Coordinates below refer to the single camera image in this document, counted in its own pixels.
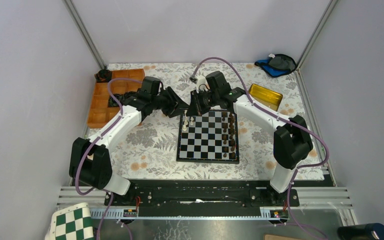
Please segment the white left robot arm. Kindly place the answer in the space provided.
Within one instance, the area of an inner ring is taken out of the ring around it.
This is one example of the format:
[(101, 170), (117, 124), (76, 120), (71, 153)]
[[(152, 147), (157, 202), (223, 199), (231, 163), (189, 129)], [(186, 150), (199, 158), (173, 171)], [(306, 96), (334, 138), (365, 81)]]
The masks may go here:
[(128, 133), (138, 126), (155, 110), (173, 118), (183, 115), (189, 105), (184, 102), (171, 87), (164, 87), (161, 80), (147, 76), (137, 91), (124, 93), (119, 100), (111, 92), (112, 79), (107, 84), (110, 97), (119, 107), (119, 111), (109, 122), (90, 138), (77, 138), (72, 144), (69, 176), (73, 178), (79, 195), (88, 191), (80, 190), (80, 183), (116, 194), (116, 199), (124, 206), (132, 204), (135, 192), (130, 188), (131, 182), (113, 172), (111, 152)]

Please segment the gold metal tin box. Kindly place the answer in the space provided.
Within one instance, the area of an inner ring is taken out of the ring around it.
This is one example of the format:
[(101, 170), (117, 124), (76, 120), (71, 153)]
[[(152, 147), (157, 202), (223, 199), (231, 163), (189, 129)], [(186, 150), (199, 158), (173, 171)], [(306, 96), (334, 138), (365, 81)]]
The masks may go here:
[(278, 111), (283, 95), (258, 84), (252, 84), (248, 89), (249, 94), (259, 103)]

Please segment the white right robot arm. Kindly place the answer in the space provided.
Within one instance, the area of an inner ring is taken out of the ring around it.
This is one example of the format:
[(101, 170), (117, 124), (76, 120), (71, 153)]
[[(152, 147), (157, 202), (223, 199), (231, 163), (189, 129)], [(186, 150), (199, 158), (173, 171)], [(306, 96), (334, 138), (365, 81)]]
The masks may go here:
[(296, 115), (289, 118), (258, 102), (242, 87), (232, 88), (220, 71), (206, 76), (191, 76), (196, 89), (190, 93), (190, 104), (186, 116), (202, 116), (213, 107), (220, 107), (239, 117), (252, 121), (273, 136), (273, 155), (277, 162), (272, 189), (267, 191), (267, 201), (273, 206), (286, 199), (286, 190), (292, 182), (300, 161), (313, 149), (306, 121)]

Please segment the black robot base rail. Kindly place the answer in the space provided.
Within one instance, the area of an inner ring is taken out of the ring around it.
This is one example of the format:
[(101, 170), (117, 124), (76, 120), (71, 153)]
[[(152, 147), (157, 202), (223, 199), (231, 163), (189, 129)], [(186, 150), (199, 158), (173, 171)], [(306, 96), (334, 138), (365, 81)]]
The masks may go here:
[(298, 193), (278, 193), (267, 180), (132, 180), (104, 205), (132, 207), (139, 217), (256, 217), (261, 207), (300, 206)]

